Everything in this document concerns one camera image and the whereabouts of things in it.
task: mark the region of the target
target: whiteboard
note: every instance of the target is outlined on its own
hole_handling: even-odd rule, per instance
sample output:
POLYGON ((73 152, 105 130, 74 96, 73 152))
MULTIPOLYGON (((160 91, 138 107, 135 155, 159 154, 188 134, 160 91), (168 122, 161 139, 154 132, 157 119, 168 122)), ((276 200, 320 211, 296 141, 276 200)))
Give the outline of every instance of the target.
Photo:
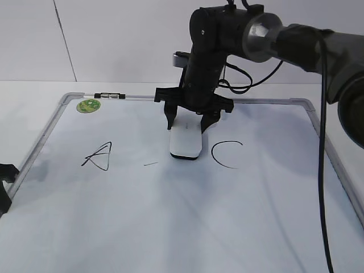
MULTIPOLYGON (((82 100, 67 105, 0 219, 3 272, 327 271, 319 142, 302 106, 236 104, 189 162, 169 155, 163 104, 100 100, 81 114, 82 100), (211 157, 225 140, 243 143, 214 151, 236 169, 211 157), (82 167, 106 142, 109 169, 82 167)), ((336 272, 362 272, 364 231, 327 157, 325 202, 336 272)))

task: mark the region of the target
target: whiteboard frame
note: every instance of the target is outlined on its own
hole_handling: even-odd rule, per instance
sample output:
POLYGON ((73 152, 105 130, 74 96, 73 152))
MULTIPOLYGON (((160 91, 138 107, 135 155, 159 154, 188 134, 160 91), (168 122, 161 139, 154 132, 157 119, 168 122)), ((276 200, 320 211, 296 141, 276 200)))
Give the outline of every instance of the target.
MULTIPOLYGON (((154 101, 153 96, 128 96, 125 95, 125 98, 119 99, 119 98, 111 98, 113 96, 108 96, 107 93, 103 93, 104 96, 99 98, 100 100, 134 100, 134 101, 154 101)), ((39 136, 38 140, 35 142, 33 148, 31 149, 30 153, 26 157, 25 161, 22 164, 22 167, 20 169, 20 174, 18 178, 16 179, 15 183, 11 185, 11 187, 8 189, 7 194, 13 200, 16 192, 18 191, 20 185, 24 181, 24 178, 28 174, 28 171, 32 167, 34 161, 36 160, 37 156, 39 155, 39 152, 42 150, 44 144, 46 143, 48 137, 51 135, 53 129, 57 125, 58 120, 62 116, 64 110, 67 108, 68 104, 72 100, 76 99, 82 99, 82 98, 94 98, 95 94, 85 94, 85 93, 67 93, 65 94, 62 99, 59 102, 58 107, 56 108, 54 114, 52 115, 51 119, 48 121, 45 128, 42 130, 41 135, 39 136)), ((315 131, 317 135, 320 133, 320 120, 316 114, 315 108, 313 107, 310 100, 304 99, 304 98, 290 98, 290 99, 234 99, 235 104, 278 104, 278 105, 299 105, 302 106, 307 114, 309 119, 312 122, 313 127, 315 128, 315 131)), ((360 198, 358 197, 355 187, 353 183, 351 182, 351 179, 344 168, 340 158, 338 157, 338 154, 336 153, 336 150, 326 135, 326 146, 325 146, 326 153, 329 156, 329 159, 334 167, 334 170, 336 171, 337 176, 339 177, 339 180, 348 195, 348 198, 364 228, 364 204, 361 202, 360 198)))

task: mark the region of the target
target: green sticker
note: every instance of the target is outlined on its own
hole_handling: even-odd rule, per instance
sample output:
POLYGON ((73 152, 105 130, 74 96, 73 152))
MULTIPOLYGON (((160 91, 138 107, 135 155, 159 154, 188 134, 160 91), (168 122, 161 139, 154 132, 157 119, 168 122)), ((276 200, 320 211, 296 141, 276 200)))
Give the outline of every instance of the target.
POLYGON ((77 111, 79 111, 80 113, 92 113, 95 112, 96 110, 98 110, 101 106, 101 103, 98 100, 94 100, 93 98, 90 100, 86 100, 86 101, 81 101, 78 105, 77 105, 77 111))

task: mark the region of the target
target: white wall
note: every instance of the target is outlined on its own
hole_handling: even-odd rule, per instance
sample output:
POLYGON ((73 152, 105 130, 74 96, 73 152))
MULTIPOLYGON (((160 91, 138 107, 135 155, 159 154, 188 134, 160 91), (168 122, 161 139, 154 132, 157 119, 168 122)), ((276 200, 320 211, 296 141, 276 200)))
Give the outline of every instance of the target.
POLYGON ((75 80, 52 0, 0 1, 0 80, 75 80))
MULTIPOLYGON (((258 0, 285 25, 364 34, 364 1, 258 0)), ((177 82, 181 70, 172 53, 189 51, 189 18, 200 6, 225 0, 56 0, 78 81, 177 82)), ((73 80, 52 0, 3 0, 0 3, 0 80, 73 80)), ((254 64, 230 61, 256 80, 270 73, 277 60, 254 64)), ((228 72, 231 82, 246 82, 228 72)), ((285 64, 274 83, 316 83, 318 75, 285 64)))

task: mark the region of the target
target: black wire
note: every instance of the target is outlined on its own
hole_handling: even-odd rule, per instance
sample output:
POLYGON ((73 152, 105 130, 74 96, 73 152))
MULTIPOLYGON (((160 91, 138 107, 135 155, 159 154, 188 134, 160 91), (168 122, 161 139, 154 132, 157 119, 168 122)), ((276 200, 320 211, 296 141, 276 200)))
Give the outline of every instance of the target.
POLYGON ((246 86, 231 86, 230 83, 228 82, 228 80, 225 79, 225 67, 224 67, 224 78, 222 80, 219 80, 219 87, 221 88, 228 88, 230 89, 230 91, 232 91, 234 94, 245 94, 246 92, 249 91, 250 88, 252 87, 256 87, 264 82, 266 82, 269 78, 271 78, 277 71, 278 69, 282 66, 284 62, 283 61, 280 61, 279 64, 277 65, 277 67, 267 76, 265 77, 264 79, 256 82, 253 84, 253 78, 244 70, 242 70, 241 68, 238 68, 236 67, 235 65, 232 65, 232 64, 229 64, 229 63, 226 63, 225 67, 229 67, 233 70, 236 70, 242 74, 244 74, 246 77, 248 77, 248 79, 250 80, 250 85, 246 85, 246 86))
POLYGON ((246 10, 250 9, 250 5, 246 2, 246 0, 241 0, 241 2, 243 3, 243 6, 246 8, 246 10))
POLYGON ((321 51, 321 65, 322 65, 322 83, 321 83, 321 121, 320 121, 320 145, 318 148, 318 201, 320 204, 320 220, 322 239, 324 241, 324 249, 326 256, 326 263, 330 273, 334 273, 329 238, 326 225, 326 212, 325 212, 325 199, 324 199, 324 163, 325 163, 325 137, 326 137, 326 91, 328 84, 328 61, 327 61, 327 47, 324 38, 319 30, 313 28, 312 31, 316 34, 321 51))

